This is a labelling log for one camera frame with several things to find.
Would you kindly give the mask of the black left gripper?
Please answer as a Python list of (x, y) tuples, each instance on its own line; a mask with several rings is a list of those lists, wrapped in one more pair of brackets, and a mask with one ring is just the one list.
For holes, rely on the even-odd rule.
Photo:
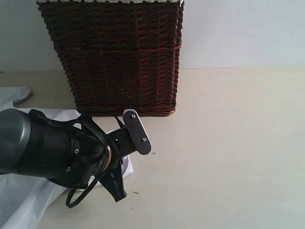
[(152, 147), (145, 128), (136, 110), (126, 109), (122, 115), (125, 126), (104, 136), (110, 149), (108, 167), (116, 167), (119, 161), (131, 153), (150, 153)]

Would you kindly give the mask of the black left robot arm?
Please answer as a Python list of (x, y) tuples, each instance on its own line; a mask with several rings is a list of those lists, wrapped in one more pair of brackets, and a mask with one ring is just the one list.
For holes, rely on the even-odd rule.
[(120, 127), (110, 133), (87, 115), (56, 121), (38, 110), (0, 113), (2, 174), (43, 177), (62, 187), (84, 189), (91, 177), (118, 169), (125, 156), (147, 155), (151, 148), (135, 110), (125, 111)]

